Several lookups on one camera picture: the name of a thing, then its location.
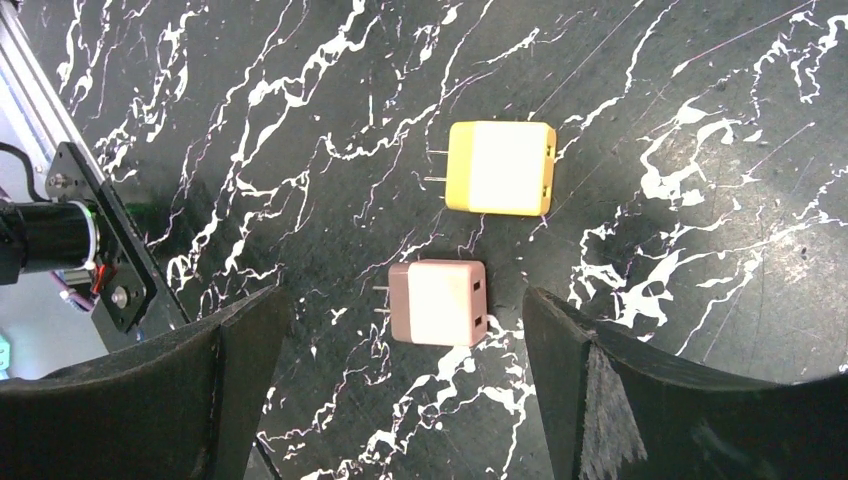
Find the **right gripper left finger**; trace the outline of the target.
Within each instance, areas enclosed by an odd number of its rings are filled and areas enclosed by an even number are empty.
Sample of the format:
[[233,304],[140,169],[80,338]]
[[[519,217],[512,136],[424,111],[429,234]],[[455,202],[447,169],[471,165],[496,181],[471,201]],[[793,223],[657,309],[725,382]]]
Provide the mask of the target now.
[[5,479],[240,479],[291,322],[266,287],[41,379],[1,385]]

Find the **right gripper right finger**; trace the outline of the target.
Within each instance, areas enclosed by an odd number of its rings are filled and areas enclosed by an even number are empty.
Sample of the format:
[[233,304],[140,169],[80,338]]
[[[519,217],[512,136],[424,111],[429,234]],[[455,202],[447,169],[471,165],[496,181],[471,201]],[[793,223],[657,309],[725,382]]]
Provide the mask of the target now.
[[558,479],[843,479],[847,379],[777,384],[677,357],[536,287],[525,341]]

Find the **pink plug adapter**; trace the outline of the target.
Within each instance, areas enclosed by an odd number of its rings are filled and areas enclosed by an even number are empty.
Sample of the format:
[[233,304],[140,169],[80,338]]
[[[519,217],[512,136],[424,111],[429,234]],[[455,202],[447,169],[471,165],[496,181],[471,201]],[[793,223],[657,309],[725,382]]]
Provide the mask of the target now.
[[382,310],[394,340],[416,345],[472,347],[488,331],[485,265],[478,260],[424,259],[395,263]]

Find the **yellow plug adapter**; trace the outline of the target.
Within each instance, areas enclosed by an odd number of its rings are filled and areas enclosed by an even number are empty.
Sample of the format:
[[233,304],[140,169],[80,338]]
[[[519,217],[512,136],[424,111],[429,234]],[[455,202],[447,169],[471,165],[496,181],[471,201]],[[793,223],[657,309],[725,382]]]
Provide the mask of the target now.
[[551,206],[557,133],[545,122],[460,121],[449,130],[445,207],[539,217]]

